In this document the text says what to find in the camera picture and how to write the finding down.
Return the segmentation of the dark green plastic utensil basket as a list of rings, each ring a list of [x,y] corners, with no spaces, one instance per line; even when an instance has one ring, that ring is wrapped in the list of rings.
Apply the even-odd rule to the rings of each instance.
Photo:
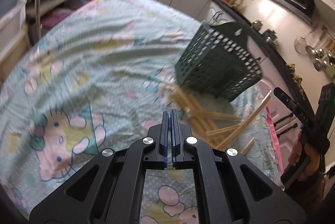
[[[201,22],[175,65],[178,85],[233,101],[263,77],[247,40],[246,29],[238,22]]]

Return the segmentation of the pink towel under cloth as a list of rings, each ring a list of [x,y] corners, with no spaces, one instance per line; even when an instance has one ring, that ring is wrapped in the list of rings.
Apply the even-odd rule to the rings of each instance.
[[[270,135],[271,135],[273,148],[274,148],[274,151],[275,151],[275,155],[277,157],[279,172],[280,172],[280,174],[283,174],[283,163],[282,163],[281,148],[280,148],[280,145],[279,145],[277,132],[275,130],[274,123],[273,123],[273,120],[271,118],[269,108],[267,106],[265,107],[265,114],[266,114],[266,122],[267,122],[267,125],[269,127],[269,131],[270,131]]]

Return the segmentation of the ginger root pile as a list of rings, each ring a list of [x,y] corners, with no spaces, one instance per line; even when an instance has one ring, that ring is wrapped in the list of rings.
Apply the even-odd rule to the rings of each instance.
[[[298,85],[301,86],[302,83],[302,77],[300,75],[297,75],[295,72],[295,64],[294,63],[290,63],[286,65],[288,70],[290,71],[290,74],[292,75],[292,78],[294,80],[294,82]]]

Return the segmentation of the hello kitty patterned tablecloth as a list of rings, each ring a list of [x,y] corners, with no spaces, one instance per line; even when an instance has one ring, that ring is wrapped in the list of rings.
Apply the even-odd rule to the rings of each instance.
[[[52,28],[1,84],[1,223],[108,147],[175,109],[175,64],[201,23],[154,0],[94,0]]]

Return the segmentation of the steel pot on counter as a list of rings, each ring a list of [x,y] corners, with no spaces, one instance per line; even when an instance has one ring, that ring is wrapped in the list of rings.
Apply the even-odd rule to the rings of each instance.
[[[274,30],[267,29],[262,35],[267,43],[274,43],[277,40],[277,35]]]

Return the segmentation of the steel kettle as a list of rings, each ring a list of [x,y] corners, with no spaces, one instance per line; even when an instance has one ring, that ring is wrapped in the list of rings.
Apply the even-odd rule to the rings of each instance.
[[[263,23],[261,22],[261,20],[255,20],[251,23],[251,27],[259,32],[263,27]]]

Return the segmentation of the plastic drawer unit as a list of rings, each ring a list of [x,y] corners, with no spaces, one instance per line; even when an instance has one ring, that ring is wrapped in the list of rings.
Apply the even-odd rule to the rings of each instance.
[[[1,0],[1,81],[30,48],[26,0]]]

